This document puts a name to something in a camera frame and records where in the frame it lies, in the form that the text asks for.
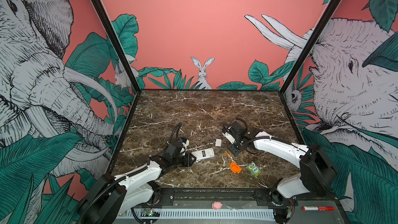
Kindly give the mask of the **white battery cover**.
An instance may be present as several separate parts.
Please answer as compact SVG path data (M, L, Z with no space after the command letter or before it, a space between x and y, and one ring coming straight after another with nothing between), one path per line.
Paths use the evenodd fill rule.
M215 146L216 147L221 147L222 146L222 140L221 139L216 139Z

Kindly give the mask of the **white red remote control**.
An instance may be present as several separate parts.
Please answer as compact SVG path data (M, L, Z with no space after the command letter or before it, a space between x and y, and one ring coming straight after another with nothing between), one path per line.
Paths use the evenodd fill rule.
M196 157L196 162L199 162L199 161L202 161L205 159L210 159L215 156L215 152L212 148L193 151L191 154L192 154L192 156Z

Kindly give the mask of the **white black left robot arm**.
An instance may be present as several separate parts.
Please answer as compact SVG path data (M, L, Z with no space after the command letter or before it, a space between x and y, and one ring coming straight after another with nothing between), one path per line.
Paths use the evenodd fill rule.
M189 140L178 138L130 172L103 174L78 204L78 224L112 224L117 216L141 203L157 201L160 187L155 180L178 167L191 167L197 158L187 151Z

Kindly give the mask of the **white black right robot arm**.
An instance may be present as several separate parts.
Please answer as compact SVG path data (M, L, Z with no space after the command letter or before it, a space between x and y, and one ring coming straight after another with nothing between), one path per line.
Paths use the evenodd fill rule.
M281 179L273 186L269 197L275 204L281 205L285 199L307 193L324 197L337 176L337 169L320 145L288 144L257 128L224 127L222 134L233 149L243 150L254 145L256 150L271 153L300 169L298 174Z

